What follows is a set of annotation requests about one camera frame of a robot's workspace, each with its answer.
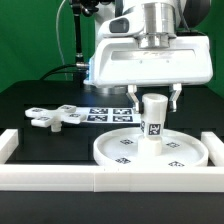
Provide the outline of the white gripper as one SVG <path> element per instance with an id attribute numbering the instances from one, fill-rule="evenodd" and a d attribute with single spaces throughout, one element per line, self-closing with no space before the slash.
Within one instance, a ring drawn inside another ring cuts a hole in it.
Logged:
<path id="1" fill-rule="evenodd" d="M 204 84 L 213 75 L 209 40 L 206 36 L 183 36 L 162 49 L 140 49 L 134 38 L 105 38 L 89 61 L 89 83 L 96 87 L 128 86 L 133 110 L 141 114 L 143 104 L 137 86 L 169 87 L 169 109 L 177 110 L 182 84 Z"/>

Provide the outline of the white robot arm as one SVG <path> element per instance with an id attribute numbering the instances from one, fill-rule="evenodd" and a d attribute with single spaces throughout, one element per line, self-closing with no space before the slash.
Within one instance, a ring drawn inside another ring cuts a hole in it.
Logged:
<path id="1" fill-rule="evenodd" d="M 96 50 L 87 85 L 126 86 L 136 112 L 146 106 L 139 86 L 168 86 L 170 108 L 184 85 L 204 84 L 213 75 L 209 38 L 194 30 L 212 0 L 120 0 L 97 15 Z"/>

